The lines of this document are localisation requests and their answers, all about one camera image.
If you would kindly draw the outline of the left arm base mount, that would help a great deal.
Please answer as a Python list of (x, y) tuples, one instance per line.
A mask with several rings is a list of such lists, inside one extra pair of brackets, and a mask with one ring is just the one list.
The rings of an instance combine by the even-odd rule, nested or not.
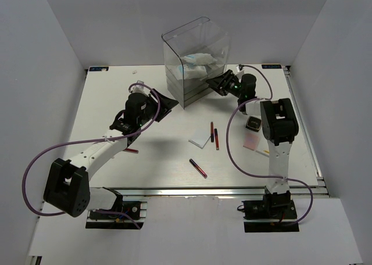
[(145, 222), (148, 202), (144, 197), (124, 196), (115, 210), (103, 213), (89, 211), (86, 229), (95, 230), (140, 230)]

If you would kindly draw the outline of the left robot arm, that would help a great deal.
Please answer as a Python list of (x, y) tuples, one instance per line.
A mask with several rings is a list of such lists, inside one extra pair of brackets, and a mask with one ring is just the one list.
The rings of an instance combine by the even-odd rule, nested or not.
[(134, 88), (102, 141), (95, 141), (70, 159), (58, 158), (51, 164), (44, 201), (72, 217), (81, 215), (85, 210), (103, 211), (111, 218), (120, 216), (123, 211), (122, 194), (111, 188), (91, 188), (91, 178), (139, 137), (143, 125), (161, 121), (177, 105), (175, 99), (155, 89), (146, 94)]

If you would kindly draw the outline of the red lip gloss tube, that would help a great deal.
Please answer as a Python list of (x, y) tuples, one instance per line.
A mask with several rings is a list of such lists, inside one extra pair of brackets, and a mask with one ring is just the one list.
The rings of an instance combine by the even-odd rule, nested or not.
[(210, 122), (210, 141), (214, 142), (214, 124), (212, 121)]

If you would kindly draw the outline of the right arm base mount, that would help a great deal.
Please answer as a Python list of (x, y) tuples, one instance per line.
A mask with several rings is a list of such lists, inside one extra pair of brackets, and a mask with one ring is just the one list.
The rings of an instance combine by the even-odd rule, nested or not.
[(294, 201), (274, 198), (264, 194), (261, 200), (245, 200), (237, 207), (244, 215), (245, 233), (299, 232)]

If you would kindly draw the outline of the clear acrylic organizer with drawers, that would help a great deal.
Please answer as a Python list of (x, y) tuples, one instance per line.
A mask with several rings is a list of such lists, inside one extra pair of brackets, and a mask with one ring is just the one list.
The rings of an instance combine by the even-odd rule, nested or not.
[(225, 72), (231, 37), (203, 16), (161, 38), (167, 89), (184, 109), (211, 93), (206, 80)]

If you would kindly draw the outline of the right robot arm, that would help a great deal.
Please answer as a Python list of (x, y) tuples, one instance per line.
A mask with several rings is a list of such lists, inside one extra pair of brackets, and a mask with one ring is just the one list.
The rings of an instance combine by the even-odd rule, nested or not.
[[(238, 106), (233, 111), (227, 123), (226, 147), (232, 164), (241, 173), (253, 177), (266, 179), (266, 192), (270, 195), (288, 195), (289, 185), (289, 153), (292, 143), (299, 132), (292, 102), (289, 98), (273, 101), (273, 89), (267, 78), (264, 78), (270, 91), (270, 97), (260, 99), (256, 96), (256, 77), (244, 73), (238, 77), (232, 70), (206, 80), (209, 88), (221, 96), (232, 94), (238, 99)], [(240, 109), (247, 110), (246, 105), (259, 102), (262, 120), (262, 132), (269, 146), (269, 174), (260, 176), (243, 171), (235, 162), (230, 152), (229, 133), (231, 122)]]

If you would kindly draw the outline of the red lip gloss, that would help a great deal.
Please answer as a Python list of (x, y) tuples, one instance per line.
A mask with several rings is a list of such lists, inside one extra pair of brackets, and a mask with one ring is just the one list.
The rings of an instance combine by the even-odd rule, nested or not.
[(208, 177), (208, 175), (200, 168), (200, 166), (193, 159), (189, 159), (189, 162), (203, 178)]
[(139, 151), (136, 150), (136, 149), (130, 149), (130, 148), (126, 148), (125, 150), (123, 150), (123, 152), (130, 152), (130, 153), (134, 153), (134, 154), (138, 154)]

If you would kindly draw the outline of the dark lip gloss tube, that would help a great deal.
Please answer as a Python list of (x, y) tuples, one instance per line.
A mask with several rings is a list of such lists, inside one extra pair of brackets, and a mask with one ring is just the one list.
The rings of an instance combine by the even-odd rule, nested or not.
[(218, 130), (214, 128), (214, 141), (216, 145), (216, 150), (219, 151), (219, 135), (218, 135)]

